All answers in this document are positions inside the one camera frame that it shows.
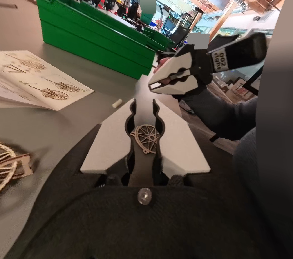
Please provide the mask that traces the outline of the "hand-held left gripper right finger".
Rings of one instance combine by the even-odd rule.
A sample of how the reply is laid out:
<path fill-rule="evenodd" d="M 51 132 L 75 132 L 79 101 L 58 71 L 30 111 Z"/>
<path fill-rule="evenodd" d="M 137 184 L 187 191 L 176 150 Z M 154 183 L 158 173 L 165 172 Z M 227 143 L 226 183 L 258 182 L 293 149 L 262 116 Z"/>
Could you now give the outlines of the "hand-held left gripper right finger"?
<path fill-rule="evenodd" d="M 188 123 L 158 99 L 153 99 L 153 114 L 159 133 L 153 178 L 209 173 L 211 168 Z"/>

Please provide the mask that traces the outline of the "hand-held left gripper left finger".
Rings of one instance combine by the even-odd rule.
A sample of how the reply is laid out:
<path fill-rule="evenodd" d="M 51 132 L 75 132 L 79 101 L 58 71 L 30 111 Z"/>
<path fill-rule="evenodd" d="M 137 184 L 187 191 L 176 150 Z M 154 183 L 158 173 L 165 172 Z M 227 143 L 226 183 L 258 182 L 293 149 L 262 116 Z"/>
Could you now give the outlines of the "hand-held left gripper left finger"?
<path fill-rule="evenodd" d="M 105 119 L 80 168 L 83 174 L 130 176 L 135 164 L 131 133 L 135 128 L 135 98 Z"/>

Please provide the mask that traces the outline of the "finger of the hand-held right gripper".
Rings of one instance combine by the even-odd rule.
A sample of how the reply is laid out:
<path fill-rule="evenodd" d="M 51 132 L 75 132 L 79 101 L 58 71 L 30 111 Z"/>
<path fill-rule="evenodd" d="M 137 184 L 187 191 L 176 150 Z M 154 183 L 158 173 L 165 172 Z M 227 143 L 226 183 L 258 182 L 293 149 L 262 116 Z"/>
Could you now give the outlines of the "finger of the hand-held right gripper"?
<path fill-rule="evenodd" d="M 198 81 L 193 75 L 176 78 L 168 84 L 160 84 L 154 88 L 149 86 L 150 92 L 161 95 L 184 95 L 196 88 L 198 88 Z"/>
<path fill-rule="evenodd" d="M 184 72 L 191 68 L 192 66 L 192 52 L 194 52 L 194 45 L 183 46 L 173 57 L 173 68 L 174 71 L 168 76 L 163 74 L 153 74 L 148 82 L 148 85 L 153 85 L 155 83 L 167 84 L 169 81 L 173 80 L 173 77 L 177 74 Z"/>

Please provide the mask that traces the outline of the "wooden spoked wheel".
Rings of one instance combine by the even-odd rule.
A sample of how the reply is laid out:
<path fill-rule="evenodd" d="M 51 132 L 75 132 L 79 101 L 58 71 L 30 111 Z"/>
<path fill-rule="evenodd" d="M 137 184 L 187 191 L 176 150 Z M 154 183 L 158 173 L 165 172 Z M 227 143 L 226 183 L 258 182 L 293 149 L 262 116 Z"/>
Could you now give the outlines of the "wooden spoked wheel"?
<path fill-rule="evenodd" d="M 144 154 L 156 154 L 157 141 L 160 137 L 155 126 L 144 124 L 137 126 L 131 133 Z"/>

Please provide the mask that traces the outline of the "person's right forearm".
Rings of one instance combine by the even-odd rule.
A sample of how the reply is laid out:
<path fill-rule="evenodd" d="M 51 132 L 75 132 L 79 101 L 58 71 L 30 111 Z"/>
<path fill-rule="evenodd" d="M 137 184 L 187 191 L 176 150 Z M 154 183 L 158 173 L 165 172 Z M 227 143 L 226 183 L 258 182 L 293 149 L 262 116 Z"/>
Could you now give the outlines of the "person's right forearm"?
<path fill-rule="evenodd" d="M 172 96 L 183 100 L 220 138 L 256 144 L 257 97 L 233 104 L 213 94 L 206 85 L 184 95 Z"/>

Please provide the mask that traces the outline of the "wooden bicycle model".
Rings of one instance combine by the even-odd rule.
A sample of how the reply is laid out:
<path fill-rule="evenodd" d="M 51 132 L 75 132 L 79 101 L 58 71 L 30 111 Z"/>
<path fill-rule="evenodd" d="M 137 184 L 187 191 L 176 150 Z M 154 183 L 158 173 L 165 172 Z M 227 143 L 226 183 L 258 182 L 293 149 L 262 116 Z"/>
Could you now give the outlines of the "wooden bicycle model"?
<path fill-rule="evenodd" d="M 31 155 L 21 154 L 11 147 L 0 143 L 0 191 L 15 179 L 30 176 L 34 173 L 31 166 Z"/>

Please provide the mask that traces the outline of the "person's right hand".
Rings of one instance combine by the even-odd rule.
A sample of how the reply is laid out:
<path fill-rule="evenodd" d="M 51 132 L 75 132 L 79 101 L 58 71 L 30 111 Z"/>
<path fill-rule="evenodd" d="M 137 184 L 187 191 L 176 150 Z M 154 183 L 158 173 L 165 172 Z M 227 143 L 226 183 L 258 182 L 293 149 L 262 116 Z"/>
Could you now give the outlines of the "person's right hand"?
<path fill-rule="evenodd" d="M 163 58 L 158 66 L 154 69 L 153 74 L 159 73 L 163 75 L 169 75 L 174 71 L 173 62 L 175 57 Z"/>

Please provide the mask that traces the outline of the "shelf of boxes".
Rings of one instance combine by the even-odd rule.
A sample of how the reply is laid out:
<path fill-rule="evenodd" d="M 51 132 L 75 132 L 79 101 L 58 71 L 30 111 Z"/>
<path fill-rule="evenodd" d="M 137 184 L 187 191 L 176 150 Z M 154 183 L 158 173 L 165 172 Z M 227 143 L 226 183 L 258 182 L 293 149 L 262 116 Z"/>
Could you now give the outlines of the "shelf of boxes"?
<path fill-rule="evenodd" d="M 228 83 L 222 81 L 217 76 L 213 76 L 212 83 L 208 86 L 211 91 L 226 100 L 236 104 L 241 101 L 249 101 L 257 96 L 244 87 L 246 81 L 241 77 L 236 80 L 229 80 Z"/>

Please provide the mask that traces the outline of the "person's torso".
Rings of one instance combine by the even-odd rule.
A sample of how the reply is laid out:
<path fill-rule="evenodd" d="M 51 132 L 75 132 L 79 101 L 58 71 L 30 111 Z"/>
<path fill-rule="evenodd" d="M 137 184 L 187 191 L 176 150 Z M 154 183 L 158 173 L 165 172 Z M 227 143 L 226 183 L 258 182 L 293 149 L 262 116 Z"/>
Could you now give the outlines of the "person's torso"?
<path fill-rule="evenodd" d="M 233 154 L 233 163 L 240 182 L 248 196 L 247 209 L 258 222 L 259 196 L 261 196 L 256 146 L 256 127 L 247 132 L 239 141 Z"/>

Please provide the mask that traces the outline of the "white instruction booklet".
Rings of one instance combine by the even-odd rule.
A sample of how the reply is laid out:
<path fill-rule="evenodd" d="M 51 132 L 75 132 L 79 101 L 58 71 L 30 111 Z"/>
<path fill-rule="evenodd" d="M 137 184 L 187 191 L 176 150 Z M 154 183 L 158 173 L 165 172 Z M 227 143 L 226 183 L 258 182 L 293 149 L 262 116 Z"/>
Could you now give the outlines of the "white instruction booklet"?
<path fill-rule="evenodd" d="M 60 111 L 92 93 L 93 89 L 27 50 L 0 52 L 1 108 Z"/>

